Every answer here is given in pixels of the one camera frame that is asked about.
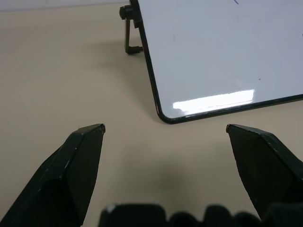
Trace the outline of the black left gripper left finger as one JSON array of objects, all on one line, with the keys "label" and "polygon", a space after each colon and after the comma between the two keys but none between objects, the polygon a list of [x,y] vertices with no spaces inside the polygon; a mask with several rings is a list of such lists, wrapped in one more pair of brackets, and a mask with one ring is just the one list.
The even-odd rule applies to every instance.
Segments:
[{"label": "black left gripper left finger", "polygon": [[98,175],[104,124],[79,128],[36,170],[2,227],[80,227]]}]

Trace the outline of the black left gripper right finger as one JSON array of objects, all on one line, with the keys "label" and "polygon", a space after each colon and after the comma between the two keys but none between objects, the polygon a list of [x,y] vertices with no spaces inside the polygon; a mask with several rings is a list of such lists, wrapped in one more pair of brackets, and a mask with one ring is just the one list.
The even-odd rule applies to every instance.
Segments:
[{"label": "black left gripper right finger", "polygon": [[228,124],[237,169],[260,218],[270,205],[303,201],[303,163],[274,134]]}]

